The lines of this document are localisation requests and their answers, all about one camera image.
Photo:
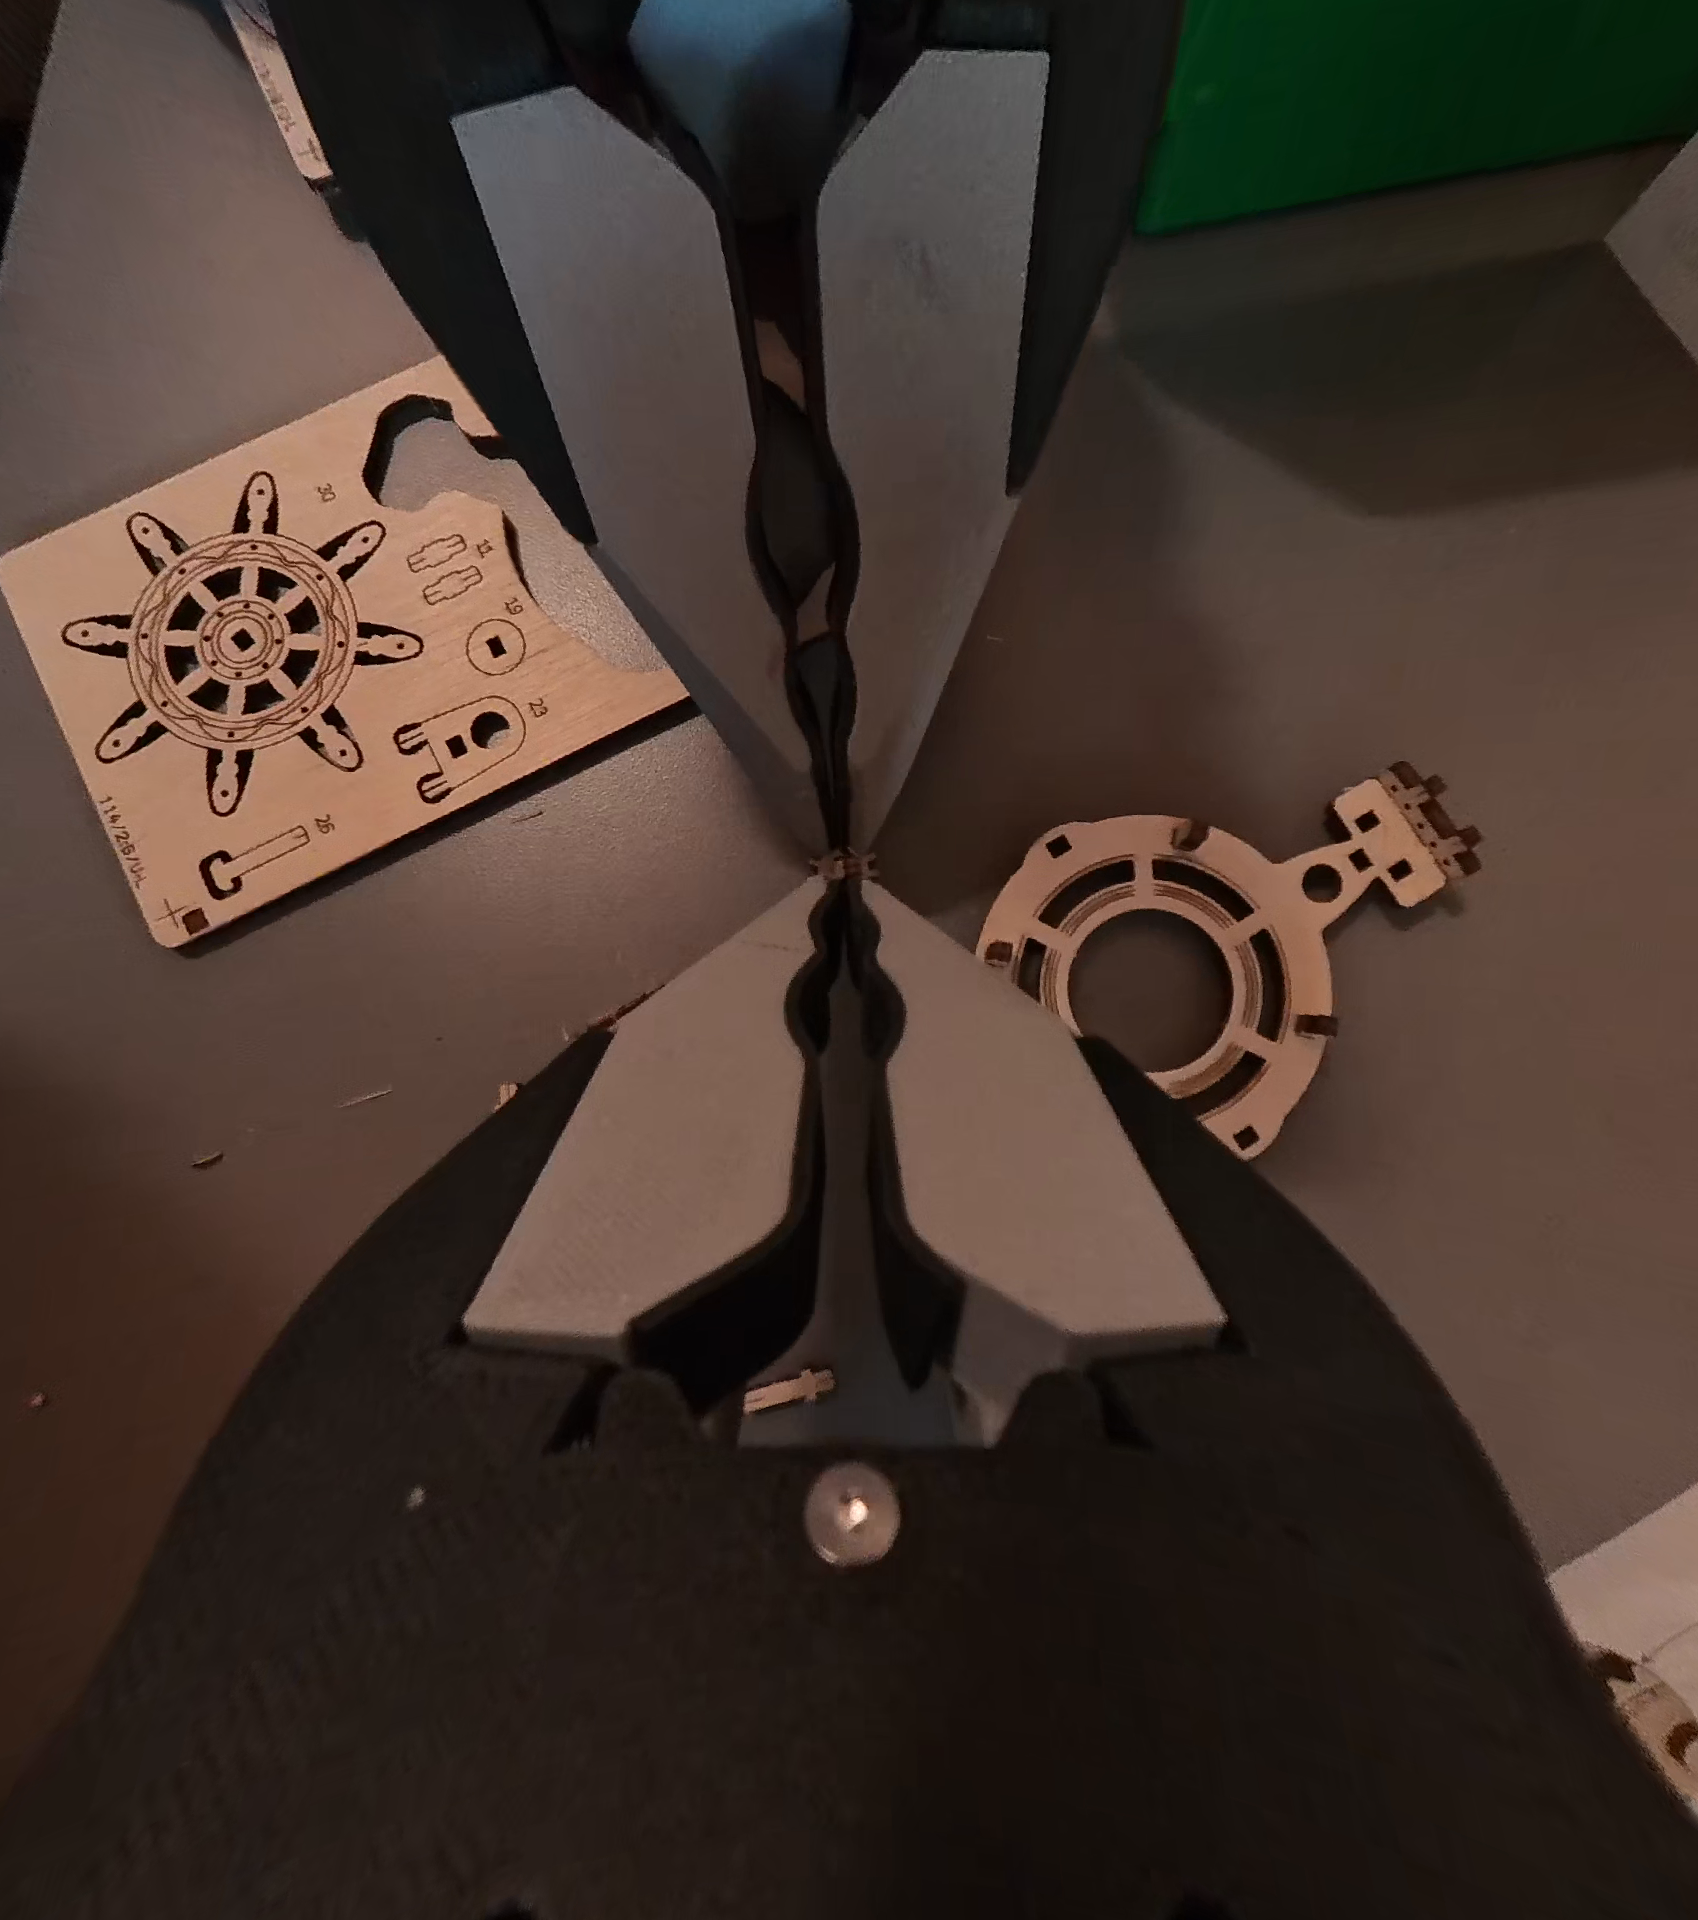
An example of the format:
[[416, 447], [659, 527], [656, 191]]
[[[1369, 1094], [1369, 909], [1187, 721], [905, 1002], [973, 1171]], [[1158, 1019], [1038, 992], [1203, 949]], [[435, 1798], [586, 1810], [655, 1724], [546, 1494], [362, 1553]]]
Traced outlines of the wooden parts sheet with wheel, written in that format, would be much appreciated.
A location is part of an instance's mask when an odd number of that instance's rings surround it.
[[182, 948], [681, 708], [527, 581], [505, 509], [384, 503], [413, 420], [500, 436], [443, 356], [0, 556], [139, 909]]

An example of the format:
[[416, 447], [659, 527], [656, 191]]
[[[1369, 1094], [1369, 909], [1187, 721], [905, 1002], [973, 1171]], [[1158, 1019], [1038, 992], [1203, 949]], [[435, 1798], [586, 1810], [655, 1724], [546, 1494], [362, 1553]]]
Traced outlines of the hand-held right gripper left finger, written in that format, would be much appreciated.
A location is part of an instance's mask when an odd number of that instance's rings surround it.
[[463, 1316], [469, 1342], [742, 1392], [816, 1298], [823, 1115], [811, 1002], [833, 959], [811, 875], [646, 996], [597, 1067]]

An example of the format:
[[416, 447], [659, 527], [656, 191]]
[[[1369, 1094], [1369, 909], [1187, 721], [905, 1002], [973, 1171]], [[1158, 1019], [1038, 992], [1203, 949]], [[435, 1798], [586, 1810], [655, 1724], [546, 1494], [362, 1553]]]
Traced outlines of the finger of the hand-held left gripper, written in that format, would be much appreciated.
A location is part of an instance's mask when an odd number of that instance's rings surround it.
[[574, 83], [453, 115], [599, 572], [807, 856], [829, 848], [788, 608], [753, 551], [762, 371], [695, 137]]
[[1050, 55], [925, 52], [816, 204], [829, 444], [857, 515], [850, 843], [882, 830], [1016, 512], [1007, 467]]

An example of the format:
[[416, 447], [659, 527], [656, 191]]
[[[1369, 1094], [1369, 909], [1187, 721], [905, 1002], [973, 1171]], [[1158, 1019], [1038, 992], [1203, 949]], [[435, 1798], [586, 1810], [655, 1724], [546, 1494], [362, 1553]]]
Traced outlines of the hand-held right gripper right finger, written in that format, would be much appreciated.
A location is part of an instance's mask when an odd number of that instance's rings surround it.
[[996, 1441], [1036, 1378], [1210, 1347], [1225, 1308], [1073, 1031], [865, 884], [877, 1227], [905, 1378]]

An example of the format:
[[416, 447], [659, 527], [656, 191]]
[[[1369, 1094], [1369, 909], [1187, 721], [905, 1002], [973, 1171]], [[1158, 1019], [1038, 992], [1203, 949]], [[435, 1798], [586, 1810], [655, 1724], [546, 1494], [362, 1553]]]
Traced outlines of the green plastic box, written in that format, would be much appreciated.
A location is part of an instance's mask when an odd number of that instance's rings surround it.
[[1698, 1], [1189, 1], [1135, 228], [1698, 130]]

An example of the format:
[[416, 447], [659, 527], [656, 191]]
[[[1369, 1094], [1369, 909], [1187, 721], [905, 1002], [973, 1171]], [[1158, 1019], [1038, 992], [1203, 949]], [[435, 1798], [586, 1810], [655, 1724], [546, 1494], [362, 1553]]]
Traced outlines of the small wooden parts sheet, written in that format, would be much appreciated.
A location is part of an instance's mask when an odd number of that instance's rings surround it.
[[264, 104], [282, 134], [290, 159], [315, 191], [334, 185], [334, 169], [315, 130], [309, 107], [287, 60], [287, 50], [269, 1], [223, 1], [236, 41], [253, 69]]

